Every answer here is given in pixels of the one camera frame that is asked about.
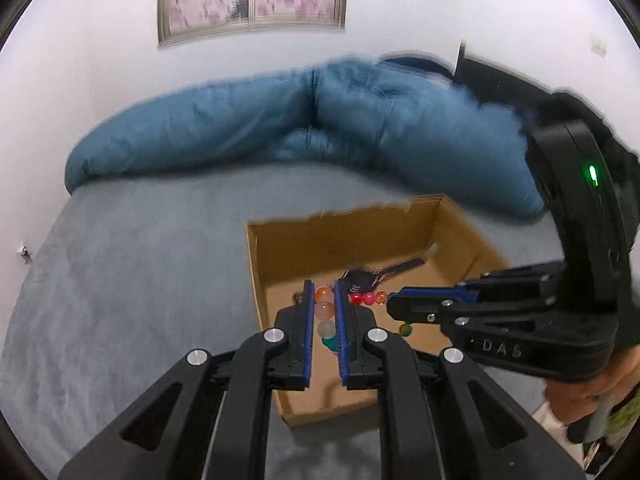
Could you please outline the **person's right hand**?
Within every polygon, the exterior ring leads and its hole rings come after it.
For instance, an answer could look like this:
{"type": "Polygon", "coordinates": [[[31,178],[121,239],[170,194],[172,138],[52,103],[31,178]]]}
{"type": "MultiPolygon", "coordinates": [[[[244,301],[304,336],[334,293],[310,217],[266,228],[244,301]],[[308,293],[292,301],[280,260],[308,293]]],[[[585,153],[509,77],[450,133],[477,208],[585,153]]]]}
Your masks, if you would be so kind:
{"type": "Polygon", "coordinates": [[[603,372],[590,382],[564,384],[549,380],[544,396],[556,419],[565,425],[592,414],[602,396],[615,406],[622,402],[639,383],[639,347],[619,354],[608,363],[603,372]]]}

